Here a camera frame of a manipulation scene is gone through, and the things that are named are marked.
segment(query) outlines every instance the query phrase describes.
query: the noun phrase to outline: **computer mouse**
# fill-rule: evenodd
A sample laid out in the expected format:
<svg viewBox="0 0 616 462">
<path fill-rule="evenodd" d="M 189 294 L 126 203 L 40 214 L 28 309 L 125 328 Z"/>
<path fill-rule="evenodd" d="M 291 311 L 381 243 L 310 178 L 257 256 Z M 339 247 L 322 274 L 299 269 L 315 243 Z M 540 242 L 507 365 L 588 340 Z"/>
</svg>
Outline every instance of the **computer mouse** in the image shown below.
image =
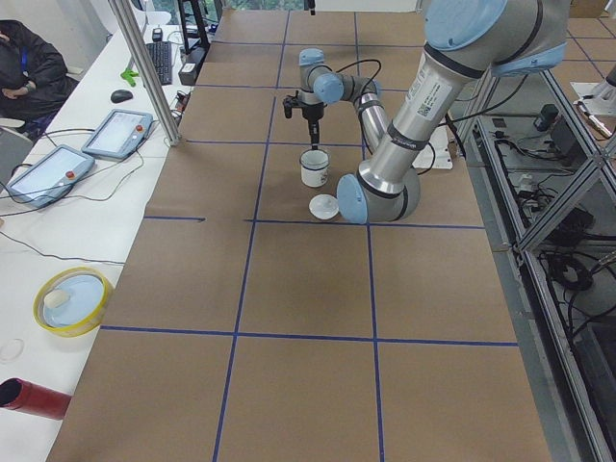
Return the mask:
<svg viewBox="0 0 616 462">
<path fill-rule="evenodd" d="M 132 98 L 133 93 L 129 90 L 116 90 L 112 93 L 112 103 L 117 104 Z"/>
</svg>

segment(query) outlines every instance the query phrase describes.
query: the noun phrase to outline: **red can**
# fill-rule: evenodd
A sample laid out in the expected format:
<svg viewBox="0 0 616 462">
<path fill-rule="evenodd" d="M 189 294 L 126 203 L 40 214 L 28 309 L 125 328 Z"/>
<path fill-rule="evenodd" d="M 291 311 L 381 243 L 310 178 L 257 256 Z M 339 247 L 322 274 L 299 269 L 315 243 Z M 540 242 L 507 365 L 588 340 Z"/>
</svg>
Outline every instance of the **red can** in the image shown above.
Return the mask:
<svg viewBox="0 0 616 462">
<path fill-rule="evenodd" d="M 41 387 L 20 378 L 10 378 L 0 385 L 0 407 L 47 417 L 64 418 L 71 396 Z"/>
</svg>

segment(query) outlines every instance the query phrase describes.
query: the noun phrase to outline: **keyboard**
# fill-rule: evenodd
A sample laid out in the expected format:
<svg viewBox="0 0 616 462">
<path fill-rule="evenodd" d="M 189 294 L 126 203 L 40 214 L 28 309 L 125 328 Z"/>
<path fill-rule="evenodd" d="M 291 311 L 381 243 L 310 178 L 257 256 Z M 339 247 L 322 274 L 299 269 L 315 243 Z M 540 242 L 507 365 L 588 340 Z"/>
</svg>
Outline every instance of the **keyboard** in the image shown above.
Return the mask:
<svg viewBox="0 0 616 462">
<path fill-rule="evenodd" d="M 150 58 L 158 74 L 161 85 L 170 85 L 173 82 L 173 59 L 171 57 L 172 45 L 170 41 L 155 41 L 146 43 Z"/>
</svg>

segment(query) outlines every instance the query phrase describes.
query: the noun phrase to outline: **white table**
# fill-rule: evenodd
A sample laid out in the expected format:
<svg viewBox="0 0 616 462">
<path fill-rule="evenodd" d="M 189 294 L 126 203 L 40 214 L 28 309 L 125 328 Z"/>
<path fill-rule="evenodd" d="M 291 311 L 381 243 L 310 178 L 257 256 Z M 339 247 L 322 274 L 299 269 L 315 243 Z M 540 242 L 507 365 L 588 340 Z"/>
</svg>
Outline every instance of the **white table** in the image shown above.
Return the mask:
<svg viewBox="0 0 616 462">
<path fill-rule="evenodd" d="M 174 29 L 166 26 L 164 37 Z M 179 42 L 181 36 L 170 39 Z M 181 67 L 178 46 L 175 51 L 175 76 Z M 141 78 L 133 88 L 119 74 L 129 61 L 129 52 L 120 32 L 116 33 L 84 76 L 75 92 L 51 123 L 48 131 L 67 128 L 96 128 L 113 108 L 148 112 L 153 107 Z M 128 89 L 134 99 L 115 105 L 110 100 L 114 90 Z M 179 85 L 163 87 L 169 104 L 178 90 L 190 91 Z M 56 143 L 81 148 L 89 133 L 54 138 Z M 53 145 L 42 139 L 26 159 L 34 163 L 47 154 Z M 105 202 L 82 198 L 64 199 L 47 209 L 26 215 L 4 218 L 0 229 L 16 239 L 35 246 L 44 253 L 66 257 L 78 256 L 96 260 L 125 261 L 141 223 L 143 210 L 165 162 L 168 146 L 160 125 L 142 146 L 138 155 L 78 184 L 69 195 L 106 197 L 120 179 L 133 168 L 135 171 Z M 93 171 L 114 164 L 96 161 Z M 0 216 L 29 210 L 27 205 L 13 203 L 3 192 L 0 196 Z M 73 394 L 79 376 L 90 353 L 96 331 L 81 337 L 66 339 L 38 326 L 33 318 L 33 301 L 40 287 L 62 270 L 87 266 L 101 271 L 115 285 L 122 266 L 61 261 L 44 258 L 34 251 L 0 236 L 0 346 L 10 339 L 22 339 L 22 354 L 9 364 L 0 364 L 0 382 L 20 377 L 51 389 Z M 62 422 L 0 410 L 0 460 L 40 462 L 47 457 Z"/>
</svg>

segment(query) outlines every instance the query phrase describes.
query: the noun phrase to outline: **metal pole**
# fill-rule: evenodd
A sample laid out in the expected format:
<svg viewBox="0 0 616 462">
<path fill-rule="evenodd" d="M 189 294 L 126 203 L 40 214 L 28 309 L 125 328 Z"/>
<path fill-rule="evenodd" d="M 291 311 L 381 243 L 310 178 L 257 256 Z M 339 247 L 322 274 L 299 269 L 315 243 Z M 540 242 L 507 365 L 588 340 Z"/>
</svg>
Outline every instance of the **metal pole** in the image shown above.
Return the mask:
<svg viewBox="0 0 616 462">
<path fill-rule="evenodd" d="M 154 111 L 167 134 L 169 144 L 174 146 L 180 141 L 180 133 L 175 120 L 171 116 L 154 64 L 152 64 L 152 60 L 145 49 L 141 30 L 133 14 L 130 0 L 110 0 L 109 4 L 114 11 L 119 29 L 126 39 L 131 56 L 135 59 L 143 84 L 154 106 Z"/>
</svg>

